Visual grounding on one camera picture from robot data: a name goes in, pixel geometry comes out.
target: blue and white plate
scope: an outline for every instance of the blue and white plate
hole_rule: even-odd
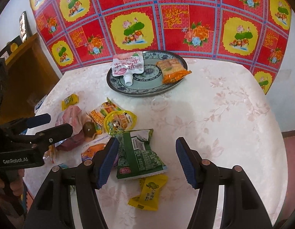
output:
[[[144,59],[144,72],[142,74],[133,75],[133,85],[126,86],[123,80],[123,76],[114,77],[111,69],[107,73],[107,84],[109,87],[116,92],[119,92],[128,96],[150,96],[158,95],[163,93],[180,81],[174,84],[163,84],[162,83],[162,72],[161,69],[156,66],[156,63],[160,60],[165,59],[178,59],[178,61],[188,70],[186,61],[179,55],[172,52],[151,50],[143,52]]]

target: white pouch cap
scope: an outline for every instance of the white pouch cap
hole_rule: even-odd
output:
[[[123,75],[123,79],[126,86],[133,85],[133,73],[126,73]]]

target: pink floor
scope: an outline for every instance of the pink floor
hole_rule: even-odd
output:
[[[295,209],[295,136],[284,139],[287,165],[288,185],[280,220],[287,219]]]

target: yellow candy wrapper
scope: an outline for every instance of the yellow candy wrapper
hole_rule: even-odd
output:
[[[104,129],[109,131],[124,131],[131,130],[136,125],[137,116],[131,111],[113,111],[110,112],[104,119]]]
[[[140,178],[141,195],[131,198],[128,205],[143,210],[157,211],[160,189],[167,181],[168,177],[163,174]]]
[[[75,105],[79,102],[79,97],[76,94],[68,96],[64,101],[62,101],[62,111],[67,109],[70,105]]]

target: pink snack package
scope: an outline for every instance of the pink snack package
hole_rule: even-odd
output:
[[[144,71],[142,52],[129,52],[114,55],[111,64],[114,77],[123,76],[129,70],[132,74],[141,74]]]
[[[82,110],[75,105],[69,106],[61,112],[55,123],[56,126],[68,123],[72,125],[73,134],[70,138],[55,144],[56,148],[61,151],[71,151],[84,142],[83,126],[81,122]]]

